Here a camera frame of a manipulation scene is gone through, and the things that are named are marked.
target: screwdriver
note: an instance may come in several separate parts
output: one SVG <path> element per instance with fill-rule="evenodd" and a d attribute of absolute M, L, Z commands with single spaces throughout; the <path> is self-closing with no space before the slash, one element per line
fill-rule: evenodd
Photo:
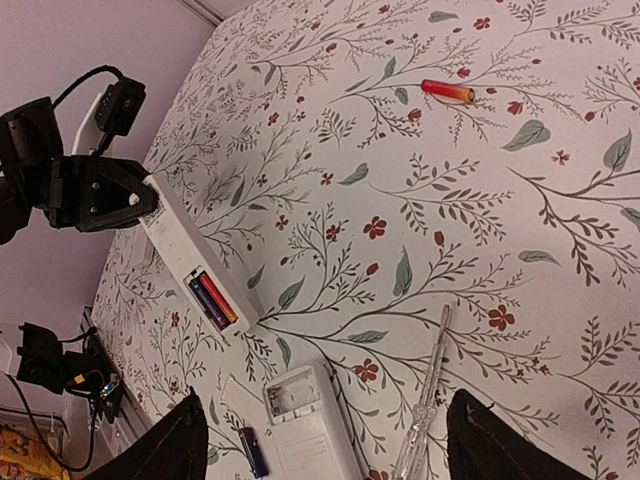
<path fill-rule="evenodd" d="M 447 329 L 451 323 L 451 306 L 442 308 L 438 341 L 433 346 L 431 360 L 427 369 L 427 378 L 420 401 L 413 406 L 413 423 L 404 438 L 396 468 L 393 470 L 393 480 L 416 480 L 422 472 L 424 460 L 427 456 L 429 442 L 429 425 L 436 414 L 436 390 L 440 379 L 442 356 L 444 355 Z"/>

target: green leaf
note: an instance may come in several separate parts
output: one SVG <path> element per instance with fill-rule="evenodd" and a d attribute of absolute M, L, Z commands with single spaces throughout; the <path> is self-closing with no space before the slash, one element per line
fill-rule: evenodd
<path fill-rule="evenodd" d="M 429 23 L 438 23 L 444 20 L 452 20 L 454 18 L 459 17 L 455 13 L 439 12 L 436 10 L 435 12 L 431 12 L 431 15 L 429 15 Z"/>
<path fill-rule="evenodd" d="M 229 75 L 231 75 L 233 72 L 235 72 L 238 69 L 238 64 L 234 63 L 233 67 L 231 67 L 229 69 L 229 71 L 227 73 L 224 74 L 225 78 L 228 77 Z"/>
<path fill-rule="evenodd" d="M 347 89 L 345 90 L 345 92 L 352 92 L 352 91 L 353 91 L 353 90 L 355 90 L 356 88 L 361 87 L 361 86 L 362 86 L 362 85 L 364 85 L 364 84 L 365 84 L 365 82 L 366 82 L 367 80 L 369 80 L 370 78 L 371 78 L 371 77 L 369 76 L 369 77 L 365 78 L 364 80 L 360 80 L 359 82 L 354 83 L 354 84 L 353 84 L 353 85 L 351 85 L 349 88 L 347 88 Z"/>
<path fill-rule="evenodd" d="M 377 330 L 367 330 L 366 332 L 356 333 L 355 335 L 349 335 L 347 340 L 353 343 L 378 343 L 384 337 L 387 336 L 386 332 L 379 332 Z"/>
<path fill-rule="evenodd" d="M 604 166 L 614 172 L 619 172 L 624 168 L 631 151 L 631 129 L 624 137 L 619 138 L 604 153 Z"/>
<path fill-rule="evenodd" d="M 402 259 L 396 267 L 396 285 L 393 287 L 393 294 L 396 297 L 406 295 L 411 288 L 413 281 L 413 272 L 411 271 L 411 263 L 409 263 L 409 255 L 407 249 L 402 247 Z"/>
<path fill-rule="evenodd" d="M 242 191 L 243 190 L 244 190 L 244 178 L 242 179 L 242 182 L 240 183 L 240 186 L 236 190 L 236 193 L 233 194 L 233 198 L 231 199 L 231 206 L 232 207 L 235 207 L 240 202 L 240 198 L 242 197 Z"/>
<path fill-rule="evenodd" d="M 638 232 L 640 232 L 640 212 L 638 210 L 636 210 L 635 208 L 626 207 L 620 210 L 620 213 L 624 218 L 633 223 L 638 229 Z"/>
<path fill-rule="evenodd" d="M 271 68 L 269 69 L 269 71 L 267 72 L 267 76 L 264 77 L 264 86 L 266 87 L 267 84 L 271 81 L 271 79 L 273 78 L 273 74 L 276 73 L 276 66 L 275 65 L 271 65 Z"/>
<path fill-rule="evenodd" d="M 290 52 L 293 52 L 296 48 L 298 48 L 300 46 L 300 44 L 302 43 L 302 41 L 304 40 L 304 35 L 302 37 L 300 37 L 296 43 L 294 43 L 293 45 L 291 45 L 291 47 L 289 48 Z"/>
<path fill-rule="evenodd" d="M 398 87 L 395 89 L 395 91 L 393 92 L 396 94 L 396 97 L 398 97 L 398 100 L 400 100 L 400 103 L 403 105 L 408 105 L 409 104 L 409 92 L 407 92 L 407 89 L 404 87 Z"/>
<path fill-rule="evenodd" d="M 216 404 L 213 401 L 213 397 L 211 397 L 211 401 L 209 402 L 209 415 L 211 415 L 211 420 L 216 425 L 220 425 L 220 419 L 218 418 L 218 414 L 216 413 Z"/>
<path fill-rule="evenodd" d="M 355 172 L 353 172 L 351 175 L 349 175 L 347 178 L 345 178 L 341 182 L 338 182 L 338 185 L 343 185 L 345 187 L 349 185 L 353 185 L 354 183 L 359 182 L 360 180 L 363 180 L 364 178 L 366 178 L 367 175 L 369 175 L 369 165 L 367 165 L 366 162 L 363 162 L 360 165 L 358 165 Z"/>
<path fill-rule="evenodd" d="M 291 347 L 284 338 L 278 338 L 276 343 L 280 347 L 280 350 L 282 350 L 282 360 L 284 361 L 287 369 L 289 369 L 289 363 L 291 362 Z"/>
<path fill-rule="evenodd" d="M 502 148 L 507 152 L 517 152 L 536 143 L 546 142 L 550 138 L 551 132 L 544 126 L 544 123 L 540 120 L 529 120 L 520 127 L 513 139 Z"/>
<path fill-rule="evenodd" d="M 542 250 L 523 250 L 518 254 L 518 258 L 525 263 L 533 263 L 533 262 L 549 262 L 554 265 L 560 266 L 558 261 L 553 258 L 553 256 Z"/>
<path fill-rule="evenodd" d="M 387 65 L 384 67 L 384 75 L 382 76 L 382 80 L 392 76 L 395 71 L 396 71 L 396 57 L 393 57 L 391 60 L 389 60 Z"/>
<path fill-rule="evenodd" d="M 300 293 L 300 289 L 302 288 L 303 284 L 304 277 L 302 277 L 302 280 L 300 280 L 299 282 L 296 282 L 293 285 L 289 285 L 287 289 L 280 294 L 280 297 L 278 297 L 278 305 L 280 305 L 280 308 L 282 308 L 283 310 L 287 310 L 291 306 L 293 301 Z"/>
<path fill-rule="evenodd" d="M 256 288 L 258 283 L 260 283 L 260 279 L 262 278 L 263 271 L 264 271 L 264 265 L 260 267 L 260 270 L 258 270 L 258 272 L 253 277 L 247 280 L 247 288 L 249 290 Z"/>
<path fill-rule="evenodd" d="M 220 454 L 218 453 L 218 449 L 215 447 L 211 447 L 209 452 L 207 453 L 207 465 L 215 465 L 220 460 Z"/>

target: white wall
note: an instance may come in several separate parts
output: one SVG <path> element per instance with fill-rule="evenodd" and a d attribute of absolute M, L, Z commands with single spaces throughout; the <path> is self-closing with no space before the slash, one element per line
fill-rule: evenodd
<path fill-rule="evenodd" d="M 142 160 L 211 28 L 176 0 L 6 0 L 0 3 L 0 113 L 56 97 L 75 78 L 112 64 L 147 86 L 147 99 L 115 154 Z M 103 74 L 56 110 L 67 151 L 90 102 L 113 82 Z M 0 323 L 30 322 L 73 336 L 91 304 L 111 234 L 54 231 L 42 213 L 0 246 Z M 60 398 L 27 388 L 39 410 L 60 412 Z M 0 379 L 0 404 L 18 405 Z"/>

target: bed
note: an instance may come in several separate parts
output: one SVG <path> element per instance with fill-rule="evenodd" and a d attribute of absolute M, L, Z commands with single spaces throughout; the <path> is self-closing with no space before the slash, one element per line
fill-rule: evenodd
<path fill-rule="evenodd" d="M 458 388 L 591 478 L 640 476 L 639 17 L 631 0 L 262 0 L 226 20 L 144 164 L 261 319 L 221 345 L 119 231 L 93 320 L 147 413 L 194 386 L 211 478 L 249 478 L 225 379 L 259 395 L 323 359 L 363 477 L 387 480 L 450 303 L 429 478 L 448 478 Z"/>

